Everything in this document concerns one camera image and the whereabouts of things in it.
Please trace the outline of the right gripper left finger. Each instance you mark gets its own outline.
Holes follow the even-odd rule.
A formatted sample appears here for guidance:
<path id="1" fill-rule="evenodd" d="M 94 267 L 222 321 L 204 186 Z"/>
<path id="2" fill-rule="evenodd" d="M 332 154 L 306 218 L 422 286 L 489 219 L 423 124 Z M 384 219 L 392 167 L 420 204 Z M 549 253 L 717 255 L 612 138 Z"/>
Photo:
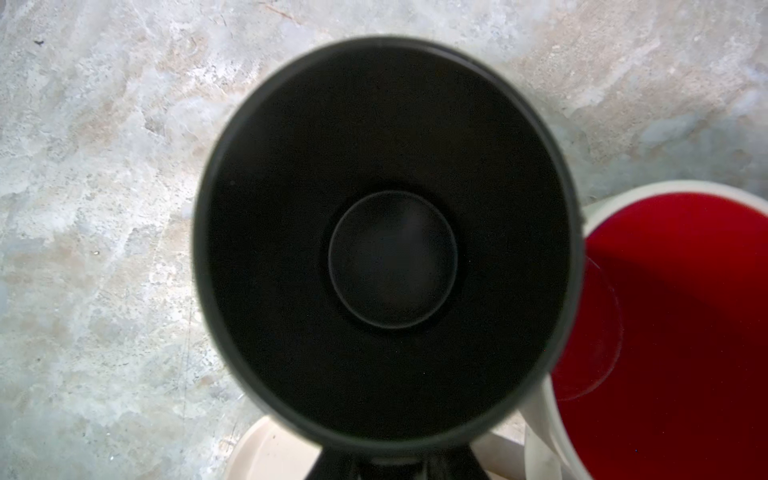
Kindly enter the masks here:
<path id="1" fill-rule="evenodd" d="M 305 480 L 358 480 L 359 465 L 354 456 L 323 448 Z"/>

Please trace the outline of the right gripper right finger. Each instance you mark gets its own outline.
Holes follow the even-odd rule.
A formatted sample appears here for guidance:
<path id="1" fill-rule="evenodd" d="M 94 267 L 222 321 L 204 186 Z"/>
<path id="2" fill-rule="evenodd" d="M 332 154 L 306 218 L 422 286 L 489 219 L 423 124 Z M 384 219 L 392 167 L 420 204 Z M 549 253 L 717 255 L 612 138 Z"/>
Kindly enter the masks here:
<path id="1" fill-rule="evenodd" d="M 429 480 L 489 480 L 469 445 L 445 450 L 428 458 Z"/>

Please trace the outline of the cream upside-down mug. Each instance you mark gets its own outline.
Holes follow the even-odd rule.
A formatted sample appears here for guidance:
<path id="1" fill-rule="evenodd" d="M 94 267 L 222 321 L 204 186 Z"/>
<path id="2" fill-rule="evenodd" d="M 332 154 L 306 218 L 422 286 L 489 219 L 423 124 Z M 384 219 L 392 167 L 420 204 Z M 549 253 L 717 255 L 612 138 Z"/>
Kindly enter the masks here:
<path id="1" fill-rule="evenodd" d="M 767 203 L 667 181 L 586 206 L 581 300 L 521 406 L 530 479 L 767 475 Z"/>

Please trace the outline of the black mug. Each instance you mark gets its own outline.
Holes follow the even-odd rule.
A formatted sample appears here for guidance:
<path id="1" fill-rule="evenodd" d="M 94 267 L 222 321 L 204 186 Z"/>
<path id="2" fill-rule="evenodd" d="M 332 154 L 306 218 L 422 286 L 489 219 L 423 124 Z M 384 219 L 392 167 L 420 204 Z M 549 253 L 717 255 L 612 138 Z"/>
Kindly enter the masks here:
<path id="1" fill-rule="evenodd" d="M 363 456 L 490 430 L 552 369 L 580 298 L 578 199 L 545 123 L 415 38 L 270 76 L 216 143 L 193 221 L 201 307 L 243 390 Z"/>

